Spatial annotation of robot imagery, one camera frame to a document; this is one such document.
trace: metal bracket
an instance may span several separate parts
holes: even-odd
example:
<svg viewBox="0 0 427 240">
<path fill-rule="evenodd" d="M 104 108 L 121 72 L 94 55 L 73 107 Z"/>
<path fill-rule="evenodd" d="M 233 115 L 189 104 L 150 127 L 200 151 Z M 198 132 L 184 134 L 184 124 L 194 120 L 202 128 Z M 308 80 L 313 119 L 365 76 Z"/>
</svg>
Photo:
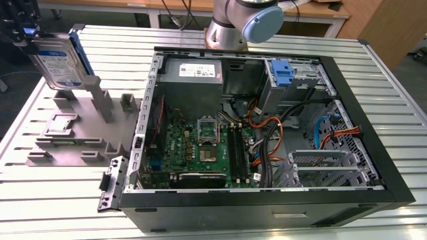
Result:
<svg viewBox="0 0 427 240">
<path fill-rule="evenodd" d="M 97 212 L 120 212 L 118 203 L 125 185 L 129 159 L 118 156 L 110 160 L 108 171 L 102 173 L 98 189 L 102 191 L 98 199 Z"/>
</svg>

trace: motherboard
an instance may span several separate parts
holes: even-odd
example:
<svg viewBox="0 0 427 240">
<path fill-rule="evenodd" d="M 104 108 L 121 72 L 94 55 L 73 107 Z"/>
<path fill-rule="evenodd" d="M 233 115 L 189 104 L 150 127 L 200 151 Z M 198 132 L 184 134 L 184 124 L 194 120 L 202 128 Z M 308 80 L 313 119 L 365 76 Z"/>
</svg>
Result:
<svg viewBox="0 0 427 240">
<path fill-rule="evenodd" d="M 184 176 L 192 179 L 214 179 L 210 183 L 197 180 L 197 184 L 201 184 L 197 187 L 255 188 L 257 185 L 249 178 L 246 153 L 252 141 L 253 130 L 240 125 L 216 126 L 200 122 L 169 124 L 165 153 L 162 157 L 148 158 L 150 171 L 140 173 L 142 187 L 177 188 L 176 184 Z"/>
</svg>

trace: blue cable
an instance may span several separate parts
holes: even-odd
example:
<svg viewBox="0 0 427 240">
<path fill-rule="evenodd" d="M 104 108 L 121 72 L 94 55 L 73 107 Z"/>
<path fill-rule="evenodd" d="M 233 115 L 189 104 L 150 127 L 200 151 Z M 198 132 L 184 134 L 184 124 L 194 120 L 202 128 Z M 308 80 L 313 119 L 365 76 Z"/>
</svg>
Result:
<svg viewBox="0 0 427 240">
<path fill-rule="evenodd" d="M 313 126 L 313 145 L 315 145 L 315 149 L 320 148 L 319 128 L 320 128 L 320 123 L 321 123 L 321 121 L 324 119 L 329 120 L 329 117 L 328 116 L 319 117 L 317 121 L 315 122 L 315 126 Z"/>
</svg>

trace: wooden desk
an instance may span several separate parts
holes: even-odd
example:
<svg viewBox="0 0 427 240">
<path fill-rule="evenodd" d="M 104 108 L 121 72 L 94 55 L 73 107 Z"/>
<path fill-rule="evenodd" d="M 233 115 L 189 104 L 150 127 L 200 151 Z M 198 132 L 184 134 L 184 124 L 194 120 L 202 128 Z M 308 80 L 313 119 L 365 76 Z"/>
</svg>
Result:
<svg viewBox="0 0 427 240">
<path fill-rule="evenodd" d="M 173 15 L 186 15 L 181 0 L 164 0 Z M 160 28 L 158 16 L 168 12 L 161 0 L 38 0 L 40 8 L 77 11 L 100 11 L 148 14 L 152 28 Z M 210 17 L 213 0 L 192 0 L 190 12 L 194 16 Z M 296 8 L 284 12 L 284 21 L 293 22 L 297 15 Z M 299 21 L 301 23 L 328 24 L 325 38 L 335 38 L 345 19 L 351 14 L 341 7 L 339 11 L 328 9 L 327 3 L 311 1 L 299 6 Z"/>
</svg>

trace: blue drive latch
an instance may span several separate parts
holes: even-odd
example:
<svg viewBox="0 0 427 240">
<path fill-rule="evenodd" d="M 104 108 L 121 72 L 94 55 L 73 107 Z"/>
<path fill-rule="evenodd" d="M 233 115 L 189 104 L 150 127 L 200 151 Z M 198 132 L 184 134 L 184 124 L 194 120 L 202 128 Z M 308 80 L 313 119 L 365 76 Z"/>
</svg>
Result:
<svg viewBox="0 0 427 240">
<path fill-rule="evenodd" d="M 275 83 L 277 87 L 287 87 L 293 80 L 293 69 L 288 61 L 271 60 L 271 72 L 275 76 Z"/>
</svg>

